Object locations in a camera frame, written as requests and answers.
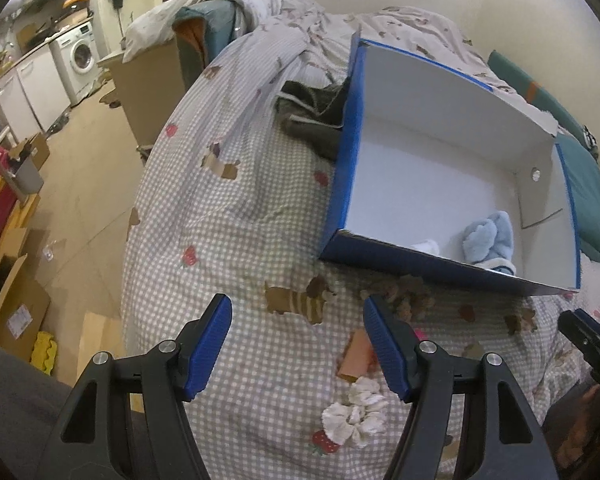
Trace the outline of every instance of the cardboard box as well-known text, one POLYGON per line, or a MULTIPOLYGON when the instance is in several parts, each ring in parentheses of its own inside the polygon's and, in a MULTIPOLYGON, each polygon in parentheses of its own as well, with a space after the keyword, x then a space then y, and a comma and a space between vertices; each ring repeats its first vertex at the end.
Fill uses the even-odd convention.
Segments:
POLYGON ((98 66, 111 72, 136 143, 153 144, 186 92, 176 41, 151 47, 128 63, 122 63, 123 56, 114 52, 98 66))
POLYGON ((45 136, 43 134, 35 134, 33 137, 29 137, 29 139, 23 140, 18 143, 16 146, 9 150, 9 156, 11 158, 18 158, 20 156, 20 152, 22 151, 24 145, 28 140, 31 140, 31 159, 33 160, 33 165, 37 170, 42 168, 42 165, 49 158, 49 145, 46 143, 45 136))
POLYGON ((50 298, 23 269, 27 255, 18 256, 27 231, 13 231, 0 250, 0 347, 29 361, 50 298))
POLYGON ((359 35, 349 74, 322 259, 523 296, 580 287, 553 118, 359 35), (462 232, 498 210, 511 218, 517 276, 464 263, 462 232), (428 238, 441 256, 409 248, 428 238))

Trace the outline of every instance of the gray cloth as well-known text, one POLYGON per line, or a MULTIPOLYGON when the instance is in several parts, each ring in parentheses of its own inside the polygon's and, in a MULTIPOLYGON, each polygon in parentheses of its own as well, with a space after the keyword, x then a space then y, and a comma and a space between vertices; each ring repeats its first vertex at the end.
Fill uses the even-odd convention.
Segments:
MULTIPOLYGON (((34 478, 71 388, 0 348, 0 458, 18 480, 34 478)), ((138 478, 155 479, 142 413, 132 413, 138 478)))
POLYGON ((294 139, 307 142, 319 156, 335 161, 348 92, 349 79, 325 88, 285 82, 276 101, 282 130, 294 139))

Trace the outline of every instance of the blue gripper pad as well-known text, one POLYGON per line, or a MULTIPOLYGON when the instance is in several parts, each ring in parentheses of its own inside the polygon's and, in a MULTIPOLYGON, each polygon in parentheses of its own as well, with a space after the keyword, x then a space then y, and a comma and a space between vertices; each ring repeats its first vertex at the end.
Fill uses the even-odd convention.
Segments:
POLYGON ((223 296, 204 327, 198 344, 189 359, 189 377, 184 386, 184 392, 189 398, 193 399, 196 394, 206 388, 224 338, 229 332, 232 315, 231 300, 223 296))
POLYGON ((371 298, 365 301, 363 320, 366 333, 378 356, 386 384, 401 400, 405 400, 410 390, 406 362, 371 298))

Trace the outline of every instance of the dark gray towel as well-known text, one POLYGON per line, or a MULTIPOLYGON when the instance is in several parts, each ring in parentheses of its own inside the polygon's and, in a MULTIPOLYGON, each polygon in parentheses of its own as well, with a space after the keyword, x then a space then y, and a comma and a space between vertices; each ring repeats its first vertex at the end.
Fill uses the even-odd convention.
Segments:
POLYGON ((349 79, 342 85, 312 88, 287 81, 276 101, 277 117, 290 137, 304 140, 324 158, 336 160, 349 79))

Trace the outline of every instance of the screw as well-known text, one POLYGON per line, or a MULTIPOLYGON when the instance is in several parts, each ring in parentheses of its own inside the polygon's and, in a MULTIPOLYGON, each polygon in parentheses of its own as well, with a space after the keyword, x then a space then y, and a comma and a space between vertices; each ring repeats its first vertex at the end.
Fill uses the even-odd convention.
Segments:
POLYGON ((109 360, 109 354, 107 354, 106 352, 98 352, 96 355, 93 356, 93 359, 92 359, 94 364, 97 364, 97 365, 103 365, 108 360, 109 360))
POLYGON ((420 343, 418 348, 420 348, 420 350, 423 351, 425 354, 433 354, 438 349, 438 347, 433 341, 423 341, 422 343, 420 343))
POLYGON ((158 350, 163 354, 168 354, 176 349, 176 342, 173 339, 167 339, 158 345, 158 350))
POLYGON ((498 354, 487 354, 487 362, 493 366, 500 366, 502 364, 502 357, 498 354))

